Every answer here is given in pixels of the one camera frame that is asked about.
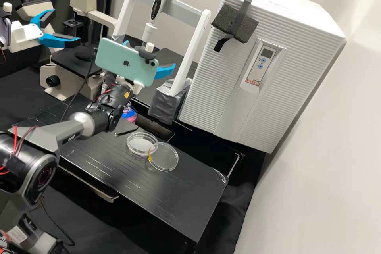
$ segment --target black strap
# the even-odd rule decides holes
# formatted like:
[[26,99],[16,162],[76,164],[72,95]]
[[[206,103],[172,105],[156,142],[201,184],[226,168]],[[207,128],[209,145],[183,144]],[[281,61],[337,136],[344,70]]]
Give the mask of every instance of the black strap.
[[234,19],[233,24],[229,27],[228,33],[223,37],[221,40],[218,40],[217,44],[214,46],[214,51],[220,52],[223,45],[234,37],[234,35],[237,33],[239,26],[241,26],[243,19],[245,18],[246,12],[250,6],[250,3],[252,0],[244,0],[242,3],[241,8],[238,11],[237,16]]

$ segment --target red wire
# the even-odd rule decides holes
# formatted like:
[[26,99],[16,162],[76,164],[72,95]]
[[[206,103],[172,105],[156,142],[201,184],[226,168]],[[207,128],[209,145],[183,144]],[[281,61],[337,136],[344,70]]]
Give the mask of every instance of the red wire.
[[19,142],[19,148],[16,150],[16,156],[18,156],[20,154],[20,151],[21,151],[21,148],[23,146],[23,143],[24,143],[24,139],[26,138],[26,136],[32,131],[34,130],[35,128],[37,128],[38,126],[33,126],[33,127],[30,127],[26,132],[25,134],[22,136],[22,138],[20,139],[20,142]]
[[14,142],[14,145],[13,145],[13,152],[12,152],[13,155],[16,152],[16,146],[17,146],[17,126],[15,125],[15,142]]

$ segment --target black table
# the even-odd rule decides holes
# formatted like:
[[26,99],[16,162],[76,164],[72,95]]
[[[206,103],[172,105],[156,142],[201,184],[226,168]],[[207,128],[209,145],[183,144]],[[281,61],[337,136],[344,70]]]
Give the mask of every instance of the black table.
[[[87,98],[79,95],[68,114],[82,110]],[[57,122],[66,107],[59,102],[18,126]],[[121,119],[116,132],[135,125]],[[75,140],[61,150],[61,163],[69,163],[161,219],[191,241],[198,243],[227,185],[227,178],[186,153],[177,150],[179,163],[168,173],[154,169],[126,146],[127,136],[99,133],[85,141]]]

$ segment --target incubator control panel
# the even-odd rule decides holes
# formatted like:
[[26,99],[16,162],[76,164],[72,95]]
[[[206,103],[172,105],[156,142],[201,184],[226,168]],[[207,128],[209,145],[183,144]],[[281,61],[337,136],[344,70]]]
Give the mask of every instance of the incubator control panel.
[[259,86],[276,52],[276,49],[263,45],[245,81]]

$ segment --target robotic arm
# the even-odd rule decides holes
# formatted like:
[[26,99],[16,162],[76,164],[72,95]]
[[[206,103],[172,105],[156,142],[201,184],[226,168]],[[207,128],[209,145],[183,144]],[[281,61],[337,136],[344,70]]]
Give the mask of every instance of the robotic arm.
[[62,242],[40,230],[28,217],[50,183],[60,158],[60,148],[74,139],[84,140],[102,131],[113,131],[121,118],[123,105],[131,97],[128,85],[116,84],[83,112],[68,121],[43,127],[18,128],[26,144],[14,152],[14,138],[0,133],[0,229],[12,240],[12,248],[30,254],[61,253]]

